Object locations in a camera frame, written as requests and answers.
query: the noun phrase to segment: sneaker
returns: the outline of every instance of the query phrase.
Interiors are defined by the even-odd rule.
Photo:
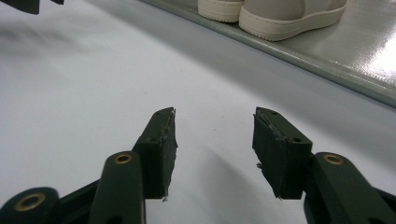
[[[347,0],[246,0],[239,26],[257,37],[278,41],[337,23]]]
[[[235,22],[242,5],[241,0],[198,0],[198,13],[213,21]]]

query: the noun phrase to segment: screw hole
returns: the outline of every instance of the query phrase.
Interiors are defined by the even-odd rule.
[[[114,159],[114,162],[116,164],[124,164],[132,160],[132,156],[129,154],[121,154],[116,159]]]
[[[36,207],[38,207],[40,204],[44,202],[46,199],[46,195],[43,193],[33,193],[30,195],[27,195],[26,197],[20,199],[16,204],[15,204],[15,210],[18,212],[25,212],[32,210]]]
[[[371,224],[385,224],[385,222],[383,222],[383,221],[381,221],[381,220],[379,220],[378,218],[375,218],[375,217],[370,217],[369,218],[369,222]]]
[[[107,220],[106,224],[121,224],[122,217],[111,217]]]
[[[156,140],[155,140],[155,138],[146,138],[146,141],[147,142],[150,142],[150,143],[155,143],[156,142]]]
[[[341,157],[332,154],[326,154],[323,158],[326,162],[334,165],[341,165],[344,163],[344,160]]]

